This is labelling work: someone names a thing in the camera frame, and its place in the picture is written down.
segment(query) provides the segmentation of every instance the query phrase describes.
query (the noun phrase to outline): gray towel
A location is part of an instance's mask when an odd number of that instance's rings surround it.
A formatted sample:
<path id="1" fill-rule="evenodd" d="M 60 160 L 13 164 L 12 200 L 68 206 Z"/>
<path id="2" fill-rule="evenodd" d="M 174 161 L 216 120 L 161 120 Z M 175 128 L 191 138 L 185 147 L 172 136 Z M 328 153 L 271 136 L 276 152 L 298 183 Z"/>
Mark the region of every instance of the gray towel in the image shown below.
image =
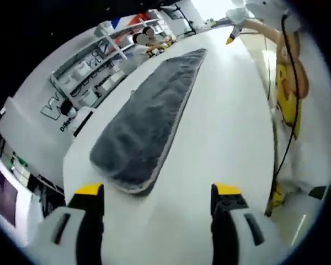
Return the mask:
<path id="1" fill-rule="evenodd" d="M 90 160 L 119 190 L 138 194 L 154 185 L 206 53 L 162 62 L 96 141 Z"/>

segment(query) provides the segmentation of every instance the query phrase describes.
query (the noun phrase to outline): white table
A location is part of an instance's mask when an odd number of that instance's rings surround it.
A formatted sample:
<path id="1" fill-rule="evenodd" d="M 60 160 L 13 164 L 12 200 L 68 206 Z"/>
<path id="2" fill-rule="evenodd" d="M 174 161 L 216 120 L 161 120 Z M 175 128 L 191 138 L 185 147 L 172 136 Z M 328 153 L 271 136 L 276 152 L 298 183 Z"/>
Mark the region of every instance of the white table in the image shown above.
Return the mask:
<path id="1" fill-rule="evenodd" d="M 212 264 L 213 182 L 240 187 L 250 206 L 265 210 L 274 165 L 269 106 L 242 42 L 225 45 L 231 30 L 192 36 L 145 62 L 105 99 L 70 147 L 63 164 L 66 201 L 82 185 L 104 183 L 105 264 Z M 90 164 L 93 144 L 163 60 L 201 47 L 208 54 L 153 191 L 135 198 L 115 190 Z"/>

